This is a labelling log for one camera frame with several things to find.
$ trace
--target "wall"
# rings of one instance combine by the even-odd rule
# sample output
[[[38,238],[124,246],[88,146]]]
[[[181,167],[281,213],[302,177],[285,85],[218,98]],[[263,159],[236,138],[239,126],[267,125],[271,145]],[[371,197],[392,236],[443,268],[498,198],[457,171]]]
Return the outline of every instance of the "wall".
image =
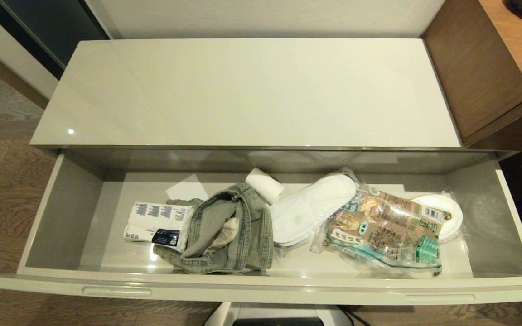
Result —
[[[418,38],[444,0],[87,0],[112,38]]]
[[[46,98],[58,80],[0,25],[0,62]]]

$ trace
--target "black cable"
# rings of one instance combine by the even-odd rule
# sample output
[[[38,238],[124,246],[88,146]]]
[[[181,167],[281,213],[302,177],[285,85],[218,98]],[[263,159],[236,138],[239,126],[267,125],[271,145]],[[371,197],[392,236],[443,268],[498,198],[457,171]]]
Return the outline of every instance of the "black cable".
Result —
[[[352,316],[350,316],[350,314],[348,314],[348,313],[346,312],[346,310],[342,309],[341,307],[340,307],[339,309],[342,310],[342,313],[343,313],[344,315],[346,315],[346,317],[350,320],[350,322],[352,322],[352,326],[356,326],[356,323],[354,323],[354,320],[352,319]]]
[[[342,312],[348,316],[348,318],[350,318],[350,316],[354,317],[355,319],[358,320],[358,322],[361,322],[362,324],[364,324],[364,326],[371,326],[371,324],[369,322],[367,322],[366,320],[363,320],[360,316],[356,315],[352,310],[348,309],[346,306],[342,306],[342,305],[338,305],[339,309],[342,310]]]

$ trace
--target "white paper plate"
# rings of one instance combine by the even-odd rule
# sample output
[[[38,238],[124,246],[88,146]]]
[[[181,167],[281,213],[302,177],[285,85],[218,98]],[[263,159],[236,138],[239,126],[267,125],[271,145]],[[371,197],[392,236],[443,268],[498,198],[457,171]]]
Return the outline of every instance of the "white paper plate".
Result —
[[[452,217],[451,219],[444,221],[444,224],[440,229],[439,240],[448,241],[456,237],[458,230],[460,230],[460,227],[462,226],[463,215],[462,209],[460,209],[460,206],[458,206],[452,198],[440,194],[432,194],[418,196],[412,199],[412,201],[423,206],[449,212]]]

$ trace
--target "drawer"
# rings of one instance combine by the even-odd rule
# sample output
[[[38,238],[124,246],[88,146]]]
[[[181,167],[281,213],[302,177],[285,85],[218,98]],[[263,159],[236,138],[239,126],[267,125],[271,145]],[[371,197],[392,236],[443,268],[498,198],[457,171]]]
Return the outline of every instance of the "drawer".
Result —
[[[243,182],[252,167],[292,192],[339,167],[380,190],[413,198],[449,189],[464,211],[463,235],[441,246],[443,272],[373,273],[309,244],[271,269],[189,275],[122,239],[137,201],[165,202],[195,173],[209,195]],[[15,275],[0,288],[141,299],[438,305],[522,301],[522,227],[492,154],[479,151],[63,150]]]

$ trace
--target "toilet paper roll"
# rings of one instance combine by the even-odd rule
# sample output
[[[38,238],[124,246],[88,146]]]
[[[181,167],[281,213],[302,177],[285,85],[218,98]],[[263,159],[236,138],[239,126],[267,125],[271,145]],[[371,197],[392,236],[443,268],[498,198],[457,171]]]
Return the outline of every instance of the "toilet paper roll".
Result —
[[[285,189],[281,183],[257,168],[249,173],[245,183],[255,189],[270,204],[274,204]]]

